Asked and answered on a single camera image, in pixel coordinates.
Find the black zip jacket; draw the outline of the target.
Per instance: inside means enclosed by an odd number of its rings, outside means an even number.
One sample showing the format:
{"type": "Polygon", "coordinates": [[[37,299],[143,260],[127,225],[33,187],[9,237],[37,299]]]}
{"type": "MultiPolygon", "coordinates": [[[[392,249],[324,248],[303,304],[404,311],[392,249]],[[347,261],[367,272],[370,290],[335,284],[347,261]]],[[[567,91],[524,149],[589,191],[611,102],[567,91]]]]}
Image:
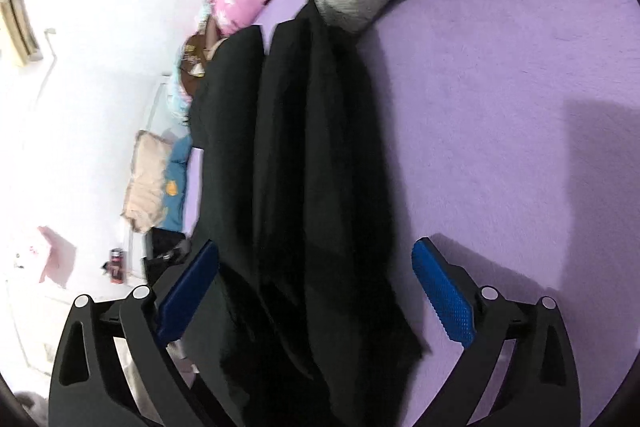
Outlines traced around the black zip jacket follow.
{"type": "Polygon", "coordinates": [[[308,2],[216,51],[190,109],[193,243],[219,271],[183,337],[239,426],[393,426],[420,359],[388,266],[394,219],[371,81],[308,2]]]}

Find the brown printed garment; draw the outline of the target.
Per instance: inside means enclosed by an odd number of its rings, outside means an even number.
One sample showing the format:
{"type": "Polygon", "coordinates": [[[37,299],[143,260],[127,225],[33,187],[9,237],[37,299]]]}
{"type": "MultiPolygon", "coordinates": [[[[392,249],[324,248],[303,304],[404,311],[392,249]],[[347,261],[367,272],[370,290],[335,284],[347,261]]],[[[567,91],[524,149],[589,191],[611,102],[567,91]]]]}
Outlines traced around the brown printed garment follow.
{"type": "Polygon", "coordinates": [[[208,63],[223,42],[224,36],[211,15],[201,22],[195,34],[186,39],[179,60],[179,74],[183,90],[190,98],[198,91],[208,63]]]}

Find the blue pillow with orange dots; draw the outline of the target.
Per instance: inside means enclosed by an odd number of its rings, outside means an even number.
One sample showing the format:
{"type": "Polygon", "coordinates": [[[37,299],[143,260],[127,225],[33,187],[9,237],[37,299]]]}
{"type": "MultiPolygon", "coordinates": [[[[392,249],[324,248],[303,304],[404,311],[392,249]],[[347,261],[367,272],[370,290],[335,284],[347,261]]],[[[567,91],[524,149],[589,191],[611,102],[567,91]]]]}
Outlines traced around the blue pillow with orange dots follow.
{"type": "Polygon", "coordinates": [[[183,207],[186,201],[188,167],[192,150],[192,139],[186,135],[171,149],[165,168],[160,227],[171,232],[183,230],[183,207]]]}

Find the red and black small device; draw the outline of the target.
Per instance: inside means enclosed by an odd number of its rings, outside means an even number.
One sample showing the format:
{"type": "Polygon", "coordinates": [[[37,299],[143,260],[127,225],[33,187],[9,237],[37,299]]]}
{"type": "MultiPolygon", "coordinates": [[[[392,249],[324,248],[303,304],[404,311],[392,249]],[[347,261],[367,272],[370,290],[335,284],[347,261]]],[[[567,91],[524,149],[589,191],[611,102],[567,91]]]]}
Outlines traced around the red and black small device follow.
{"type": "Polygon", "coordinates": [[[102,265],[103,271],[113,284],[123,284],[126,280],[126,253],[122,248],[113,248],[107,262],[102,265]]]}

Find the beige pillow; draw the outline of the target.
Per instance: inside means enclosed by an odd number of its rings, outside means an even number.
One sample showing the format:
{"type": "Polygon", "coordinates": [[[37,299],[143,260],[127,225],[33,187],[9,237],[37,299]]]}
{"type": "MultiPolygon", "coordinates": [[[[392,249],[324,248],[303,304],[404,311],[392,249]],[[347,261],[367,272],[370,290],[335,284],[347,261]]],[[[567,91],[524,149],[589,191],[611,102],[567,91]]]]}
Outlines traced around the beige pillow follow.
{"type": "Polygon", "coordinates": [[[132,231],[146,233],[163,220],[165,171],[172,144],[152,132],[140,130],[134,141],[130,178],[122,217],[132,231]]]}

